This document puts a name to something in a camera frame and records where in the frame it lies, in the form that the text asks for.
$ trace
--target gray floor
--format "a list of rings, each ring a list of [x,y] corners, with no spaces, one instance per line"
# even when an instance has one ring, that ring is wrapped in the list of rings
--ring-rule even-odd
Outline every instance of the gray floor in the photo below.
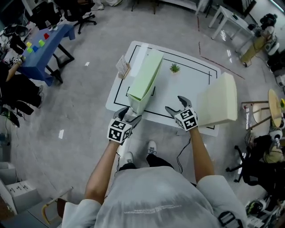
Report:
[[[218,24],[208,28],[212,16],[199,15],[198,31],[194,12],[171,4],[161,3],[156,15],[153,15],[151,3],[143,2],[133,12],[129,4],[123,2],[94,13],[96,26],[85,25],[82,34],[76,34],[76,40],[62,41],[75,57],[62,71],[64,83],[45,85],[42,108],[36,109],[30,117],[26,116],[27,121],[21,119],[19,129],[7,122],[12,139],[11,160],[17,167],[18,176],[32,181],[42,197],[73,186],[71,200],[78,202],[81,199],[89,175],[108,143],[106,131],[113,112],[106,110],[105,103],[117,73],[115,64],[126,53],[131,41],[159,45],[201,60],[207,58],[230,69],[236,80],[238,104],[245,100],[265,100],[270,88],[282,96],[262,59],[253,58],[249,68],[241,65],[234,49],[245,36],[240,34],[230,40],[229,35],[237,30],[232,24],[226,24],[224,31],[213,41],[210,36]],[[56,67],[54,59],[50,64]],[[224,67],[220,67],[221,71],[229,72]],[[64,130],[63,139],[58,137],[60,130]],[[146,165],[143,161],[145,144],[153,139],[158,145],[158,156],[178,170],[176,156],[188,137],[176,136],[176,130],[143,120],[135,129],[129,147],[135,162]],[[234,183],[235,173],[228,174],[224,170],[237,164],[238,154],[233,147],[245,148],[245,133],[244,113],[240,111],[236,122],[220,126],[218,137],[203,136],[216,173],[227,178],[244,204],[262,195],[264,190],[243,181]],[[191,146],[181,154],[180,161],[183,175],[194,182]]]

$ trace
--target white table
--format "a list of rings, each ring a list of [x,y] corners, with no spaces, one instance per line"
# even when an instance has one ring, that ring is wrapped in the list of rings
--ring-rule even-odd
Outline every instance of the white table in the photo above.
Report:
[[[222,13],[224,18],[222,20],[222,22],[220,23],[219,27],[217,28],[217,30],[214,32],[214,34],[212,35],[212,39],[214,40],[216,38],[216,36],[218,35],[218,33],[222,30],[224,24],[227,21],[230,21],[234,24],[236,24],[237,26],[240,27],[240,29],[231,36],[231,39],[233,39],[241,30],[245,30],[246,32],[249,33],[250,37],[254,36],[254,32],[248,29],[248,23],[246,23],[243,19],[241,19],[239,16],[236,15],[236,17],[238,18],[237,20],[232,17],[234,15],[233,12],[229,11],[228,9],[220,6],[218,11],[216,12],[214,18],[212,19],[211,23],[209,24],[209,28],[211,28],[215,22],[215,20],[217,19],[217,17],[219,16],[219,14]]]
[[[131,66],[131,71],[122,80],[115,78],[110,91],[106,108],[117,111],[123,107],[129,107],[127,91],[131,86],[134,76],[138,72],[144,56],[151,49],[163,52],[163,62],[157,76],[155,88],[146,110],[143,112],[144,119],[178,127],[171,115],[165,110],[169,106],[174,110],[183,109],[178,95],[191,100],[194,109],[197,109],[197,94],[204,91],[209,84],[212,84],[221,74],[219,68],[196,59],[192,56],[176,52],[156,45],[133,41],[125,54],[126,61]],[[172,63],[180,66],[180,72],[174,75],[170,71]],[[217,136],[219,126],[199,127],[202,134]]]

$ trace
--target person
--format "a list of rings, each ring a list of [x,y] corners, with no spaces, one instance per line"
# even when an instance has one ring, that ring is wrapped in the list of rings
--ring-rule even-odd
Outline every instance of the person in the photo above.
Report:
[[[227,228],[246,227],[245,208],[226,179],[215,175],[198,128],[189,132],[196,186],[157,157],[156,144],[150,141],[146,158],[150,167],[137,168],[133,154],[127,152],[105,196],[120,145],[110,141],[88,180],[85,198],[78,205],[66,203],[62,228],[217,228],[228,219],[233,226]]]
[[[122,2],[122,0],[105,0],[105,2],[109,6],[117,6]],[[96,4],[99,5],[97,10],[103,10],[105,8],[104,4],[102,3],[102,0],[96,0]]]
[[[23,54],[24,50],[26,49],[25,43],[16,33],[6,35],[5,32],[6,30],[8,30],[8,27],[4,28],[4,30],[0,32],[1,46],[3,47],[3,49],[8,49],[10,46],[10,48],[12,48],[17,54]]]
[[[30,115],[33,109],[19,101],[40,108],[44,97],[43,86],[36,86],[23,74],[15,74],[22,63],[19,61],[9,68],[7,64],[0,62],[0,95],[1,100],[8,105]]]
[[[267,14],[261,19],[261,35],[258,37],[253,45],[247,50],[247,52],[240,58],[240,61],[248,66],[248,62],[258,53],[268,42],[275,39],[275,24],[277,15]]]

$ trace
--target light green box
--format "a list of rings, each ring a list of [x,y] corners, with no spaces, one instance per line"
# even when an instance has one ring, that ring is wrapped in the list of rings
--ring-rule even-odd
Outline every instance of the light green box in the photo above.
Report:
[[[145,56],[138,75],[128,91],[130,106],[140,115],[147,106],[163,60],[163,53],[152,49]]]

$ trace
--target sneaker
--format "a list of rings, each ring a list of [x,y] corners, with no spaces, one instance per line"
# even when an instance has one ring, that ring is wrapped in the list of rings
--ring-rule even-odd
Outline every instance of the sneaker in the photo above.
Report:
[[[134,163],[134,156],[132,152],[127,152],[123,156],[123,164],[120,165],[121,167],[128,163]]]
[[[119,5],[121,2],[122,2],[123,0],[118,0],[114,5],[112,5],[112,6],[117,6],[117,5]]]
[[[39,86],[39,92],[37,92],[37,94],[40,94],[40,93],[43,91],[43,88],[44,88],[44,86],[43,86],[43,85],[40,85],[40,86]]]
[[[38,106],[38,109],[41,108],[41,105],[42,105],[43,100],[44,100],[44,98],[45,98],[44,93],[40,93],[39,95],[40,95],[40,97],[41,97],[41,103],[40,103],[40,105]]]
[[[105,6],[103,4],[99,5],[99,7],[97,8],[97,10],[103,10],[105,8]]]
[[[156,154],[156,143],[155,143],[155,141],[153,141],[153,140],[149,141],[147,153],[149,155],[155,155]]]

